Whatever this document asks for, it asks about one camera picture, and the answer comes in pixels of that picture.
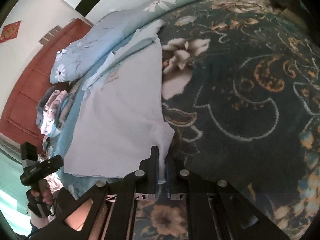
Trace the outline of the person's left hand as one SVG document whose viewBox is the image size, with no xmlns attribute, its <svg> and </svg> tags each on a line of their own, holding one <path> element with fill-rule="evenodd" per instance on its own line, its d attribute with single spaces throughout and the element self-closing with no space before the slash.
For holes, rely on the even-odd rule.
<svg viewBox="0 0 320 240">
<path fill-rule="evenodd" d="M 53 204 L 53 194 L 51 193 L 50 186 L 48 182 L 45 179 L 40 180 L 40 191 L 37 191 L 35 189 L 31 189 L 31 195 L 35 199 L 40 199 L 47 205 L 52 205 Z"/>
</svg>

